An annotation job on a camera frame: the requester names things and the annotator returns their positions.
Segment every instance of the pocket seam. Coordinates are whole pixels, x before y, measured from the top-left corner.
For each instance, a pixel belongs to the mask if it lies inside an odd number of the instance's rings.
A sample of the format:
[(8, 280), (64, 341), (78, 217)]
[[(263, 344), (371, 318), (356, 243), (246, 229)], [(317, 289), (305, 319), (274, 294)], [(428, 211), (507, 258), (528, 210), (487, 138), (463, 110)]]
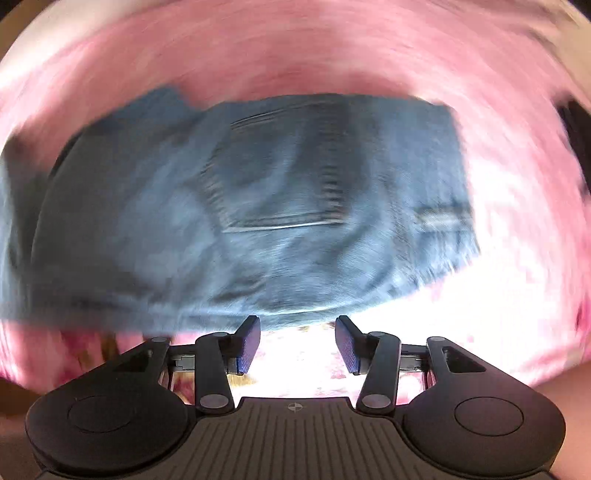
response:
[[(336, 165), (325, 157), (323, 164), (320, 167), (319, 174), (322, 178), (320, 185), (320, 194), (324, 205), (324, 209), (316, 212), (295, 213), (292, 215), (278, 215), (272, 217), (261, 217), (255, 219), (241, 219), (234, 220), (230, 217), (228, 209), (224, 202), (224, 186), (215, 172), (215, 159), (218, 152), (226, 145), (231, 143), (230, 136), (237, 129), (251, 127), (266, 121), (272, 121), (279, 115), (288, 113), (289, 111), (301, 108), (315, 107), (322, 104), (334, 104), (334, 101), (321, 100), (317, 102), (305, 102), (301, 105), (294, 105), (289, 108), (281, 108), (270, 112), (258, 113), (246, 117), (244, 119), (232, 122), (229, 125), (228, 131), (213, 150), (200, 176), (204, 180), (204, 190), (207, 194), (207, 199), (217, 213), (220, 223), (222, 224), (223, 233), (237, 233), (247, 231), (262, 231), (262, 230), (276, 230), (284, 228), (296, 228), (299, 226), (316, 226), (316, 225), (334, 225), (342, 224), (344, 220), (343, 208), (343, 190), (340, 187), (339, 174)], [(291, 218), (291, 222), (279, 223), (279, 219)]]

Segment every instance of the ribbed black surface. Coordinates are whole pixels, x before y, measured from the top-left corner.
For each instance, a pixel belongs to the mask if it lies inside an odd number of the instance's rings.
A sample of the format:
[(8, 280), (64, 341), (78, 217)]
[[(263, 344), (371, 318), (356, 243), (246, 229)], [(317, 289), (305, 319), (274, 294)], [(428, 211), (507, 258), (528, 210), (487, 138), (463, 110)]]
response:
[(126, 480), (458, 478), (417, 457), (389, 420), (358, 415), (344, 398), (247, 398), (236, 413), (201, 420), (174, 455)]

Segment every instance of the circular pad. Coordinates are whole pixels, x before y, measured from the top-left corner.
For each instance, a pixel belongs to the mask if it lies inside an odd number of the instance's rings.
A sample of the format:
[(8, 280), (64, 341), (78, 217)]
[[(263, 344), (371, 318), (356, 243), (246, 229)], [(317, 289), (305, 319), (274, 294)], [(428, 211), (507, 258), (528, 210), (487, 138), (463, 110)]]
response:
[(466, 430), (487, 437), (509, 435), (523, 425), (523, 413), (510, 401), (476, 397), (456, 407), (456, 420)]
[(68, 419), (79, 430), (89, 433), (113, 432), (135, 417), (134, 403), (119, 396), (97, 395), (72, 405)]
[(26, 420), (33, 448), (60, 472), (131, 473), (172, 450), (187, 428), (182, 400), (160, 385), (127, 377), (68, 387), (41, 397)]

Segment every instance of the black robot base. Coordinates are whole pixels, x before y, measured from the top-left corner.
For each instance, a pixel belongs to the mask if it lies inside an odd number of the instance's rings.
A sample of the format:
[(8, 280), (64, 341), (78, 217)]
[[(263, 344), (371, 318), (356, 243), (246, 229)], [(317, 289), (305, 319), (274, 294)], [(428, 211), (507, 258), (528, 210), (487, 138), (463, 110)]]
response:
[[(556, 406), (455, 343), (403, 345), (362, 333), (346, 316), (335, 337), (350, 373), (367, 374), (348, 398), (243, 398), (261, 338), (249, 316), (233, 334), (194, 345), (154, 338), (41, 397), (27, 435), (38, 480), (549, 480), (565, 435)], [(196, 405), (170, 391), (194, 371)], [(426, 390), (396, 406), (401, 371)]]

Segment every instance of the skin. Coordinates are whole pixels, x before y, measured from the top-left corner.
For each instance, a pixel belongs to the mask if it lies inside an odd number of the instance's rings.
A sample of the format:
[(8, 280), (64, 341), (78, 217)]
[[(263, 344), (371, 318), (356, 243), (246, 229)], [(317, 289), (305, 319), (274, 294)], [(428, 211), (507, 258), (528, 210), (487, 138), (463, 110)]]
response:
[[(0, 61), (0, 86), (106, 25), (169, 1), (24, 0), (0, 22), (0, 58), (4, 56)], [(563, 3), (562, 0), (541, 1), (546, 5), (551, 3), (552, 7)], [(540, 22), (539, 18), (524, 17), (517, 21), (522, 22), (522, 28), (542, 38), (564, 63), (581, 88), (574, 94), (589, 108), (591, 24), (570, 7), (567, 6), (566, 10), (570, 19), (565, 16), (562, 24), (554, 25), (556, 28), (549, 28), (548, 22)], [(537, 387), (559, 407), (567, 423), (567, 436), (552, 468), (552, 473), (560, 480), (581, 480), (591, 472), (591, 456), (587, 454), (591, 440), (589, 385), (591, 363), (573, 368)], [(24, 435), (24, 414), (36, 398), (36, 394), (0, 379), (0, 400), (4, 399), (0, 402), (0, 443)]]

